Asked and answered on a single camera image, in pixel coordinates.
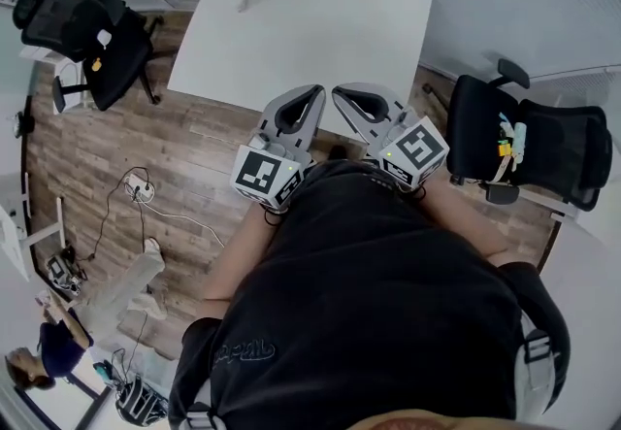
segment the person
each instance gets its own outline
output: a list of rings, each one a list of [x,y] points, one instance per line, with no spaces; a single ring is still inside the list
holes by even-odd
[[[204,386],[218,429],[517,428],[523,310],[558,397],[570,339],[537,269],[438,175],[423,188],[331,160],[279,220],[253,204],[182,337],[172,428]]]
[[[147,239],[144,252],[124,274],[93,288],[68,309],[50,291],[49,304],[42,306],[40,353],[35,355],[28,348],[19,347],[6,356],[7,370],[16,387],[53,388],[54,379],[69,375],[93,344],[115,331],[127,310],[144,311],[164,319],[167,312],[161,296],[144,291],[164,268],[157,241]]]

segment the hair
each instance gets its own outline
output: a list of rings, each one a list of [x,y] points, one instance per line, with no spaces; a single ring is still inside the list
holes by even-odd
[[[56,386],[56,381],[50,377],[37,377],[31,380],[28,377],[28,373],[18,368],[15,364],[9,361],[8,357],[4,358],[7,363],[7,371],[11,380],[16,385],[16,388],[20,390],[30,390],[31,388],[38,388],[40,390],[50,390]]]

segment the black office chair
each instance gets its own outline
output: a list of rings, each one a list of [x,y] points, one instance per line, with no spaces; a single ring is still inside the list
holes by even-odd
[[[174,55],[178,50],[154,52],[150,37],[156,18],[145,29],[147,18],[130,10],[122,0],[17,0],[13,22],[21,41],[55,50],[74,62],[82,61],[86,84],[62,86],[56,77],[52,91],[56,109],[65,108],[64,95],[89,90],[95,105],[106,111],[140,78],[151,104],[158,104],[148,84],[149,61]],[[112,39],[104,48],[97,40],[101,30]]]
[[[591,211],[610,173],[612,139],[604,111],[598,107],[552,108],[530,100],[517,102],[498,86],[515,82],[530,87],[526,72],[500,59],[500,78],[490,83],[461,76],[450,100],[447,168],[451,181],[481,182],[486,198],[510,204],[519,195],[519,185],[547,188],[583,211]],[[511,124],[526,124],[524,160],[515,172],[507,168],[498,183],[490,183],[502,158],[498,144],[503,113]]]

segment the white cable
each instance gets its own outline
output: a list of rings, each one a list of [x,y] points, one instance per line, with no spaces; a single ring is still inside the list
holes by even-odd
[[[213,236],[215,237],[215,239],[217,240],[217,242],[224,247],[224,244],[222,244],[222,241],[219,239],[219,237],[217,236],[217,234],[215,233],[215,231],[213,230],[213,228],[211,228],[210,226],[203,224],[199,221],[197,221],[196,219],[192,219],[189,216],[186,215],[167,215],[165,213],[160,213],[159,211],[157,211],[155,208],[152,208],[148,203],[151,202],[153,200],[153,197],[155,196],[155,193],[153,192],[153,195],[151,196],[151,198],[148,201],[143,201],[140,196],[141,193],[138,192],[136,193],[136,195],[134,195],[131,191],[131,186],[129,185],[129,183],[125,183],[125,192],[127,192],[127,195],[129,195],[132,198],[133,202],[136,202],[137,204],[142,204],[143,206],[146,206],[147,208],[151,209],[154,213],[158,213],[160,216],[165,216],[165,217],[175,217],[177,219],[187,219],[188,221],[192,221],[193,223],[202,226],[203,228],[207,228],[209,231],[211,231],[213,233]]]

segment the power strip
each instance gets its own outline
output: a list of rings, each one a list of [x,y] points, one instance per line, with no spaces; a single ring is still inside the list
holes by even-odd
[[[142,178],[131,173],[125,179],[125,190],[132,197],[142,202],[149,203],[155,197],[155,187],[151,182],[145,182]]]

